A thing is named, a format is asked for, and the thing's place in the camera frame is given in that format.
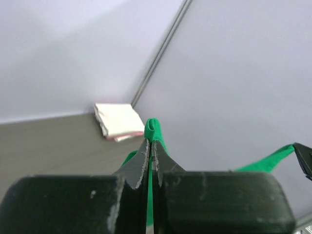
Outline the folded pink t shirt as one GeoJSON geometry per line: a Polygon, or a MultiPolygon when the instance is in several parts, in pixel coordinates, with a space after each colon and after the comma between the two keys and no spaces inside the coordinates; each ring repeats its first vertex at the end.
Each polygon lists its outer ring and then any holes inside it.
{"type": "Polygon", "coordinates": [[[106,136],[106,139],[114,140],[115,142],[120,142],[120,141],[124,141],[130,138],[134,138],[134,137],[142,136],[142,135],[144,135],[143,132],[133,132],[133,133],[126,133],[126,134],[122,134],[118,136],[106,136]]]}

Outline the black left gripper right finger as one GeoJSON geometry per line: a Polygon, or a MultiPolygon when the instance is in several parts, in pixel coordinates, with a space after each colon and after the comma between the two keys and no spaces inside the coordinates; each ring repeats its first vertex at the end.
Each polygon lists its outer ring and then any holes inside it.
{"type": "Polygon", "coordinates": [[[291,234],[296,221],[265,172],[194,172],[151,146],[156,234],[291,234]]]}

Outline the green t shirt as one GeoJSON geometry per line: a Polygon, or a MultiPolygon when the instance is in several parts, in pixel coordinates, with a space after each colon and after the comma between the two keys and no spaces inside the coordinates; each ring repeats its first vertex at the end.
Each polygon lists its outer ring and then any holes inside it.
{"type": "MultiPolygon", "coordinates": [[[[148,139],[150,143],[150,151],[149,151],[149,177],[148,177],[148,198],[147,198],[147,220],[146,227],[149,225],[154,226],[154,210],[153,210],[153,173],[152,173],[152,159],[151,159],[151,146],[155,141],[159,141],[163,148],[167,153],[167,149],[164,145],[161,126],[159,121],[156,118],[151,118],[147,120],[144,129],[144,139],[148,139]]],[[[271,174],[272,169],[275,168],[281,160],[287,157],[289,154],[294,152],[293,145],[286,145],[271,155],[255,162],[250,165],[244,166],[242,168],[236,169],[232,172],[265,172],[271,174]]],[[[131,152],[123,165],[130,160],[135,154],[137,150],[131,152]]]]}

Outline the folded white t shirt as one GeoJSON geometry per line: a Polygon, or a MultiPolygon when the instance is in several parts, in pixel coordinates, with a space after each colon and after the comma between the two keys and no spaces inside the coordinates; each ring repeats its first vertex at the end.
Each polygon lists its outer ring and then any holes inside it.
{"type": "Polygon", "coordinates": [[[96,103],[94,110],[106,138],[144,134],[144,124],[131,104],[96,103]]]}

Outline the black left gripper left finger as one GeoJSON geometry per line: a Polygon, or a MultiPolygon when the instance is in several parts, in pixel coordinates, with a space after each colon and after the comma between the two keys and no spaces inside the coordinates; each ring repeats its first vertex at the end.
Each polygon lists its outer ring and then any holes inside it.
{"type": "Polygon", "coordinates": [[[3,234],[143,234],[150,143],[111,175],[34,175],[13,183],[0,205],[3,234]]]}

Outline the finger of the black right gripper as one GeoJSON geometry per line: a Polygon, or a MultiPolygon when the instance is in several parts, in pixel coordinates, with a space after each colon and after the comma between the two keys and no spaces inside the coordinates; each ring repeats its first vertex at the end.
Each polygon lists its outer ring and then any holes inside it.
{"type": "Polygon", "coordinates": [[[305,177],[312,180],[312,148],[297,142],[293,144],[293,147],[305,177]]]}

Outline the right aluminium frame post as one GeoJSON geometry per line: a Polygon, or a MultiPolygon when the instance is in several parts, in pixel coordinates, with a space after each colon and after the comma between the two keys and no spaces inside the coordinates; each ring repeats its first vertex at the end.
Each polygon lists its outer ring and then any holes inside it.
{"type": "Polygon", "coordinates": [[[141,95],[143,94],[145,88],[147,87],[149,81],[151,80],[154,71],[156,70],[159,62],[161,61],[169,43],[171,42],[176,30],[178,29],[179,25],[181,24],[185,14],[187,13],[190,5],[192,4],[192,0],[183,0],[175,17],[173,18],[167,32],[165,33],[160,46],[156,50],[156,53],[148,66],[136,92],[131,101],[131,106],[134,108],[138,103],[141,95]]]}

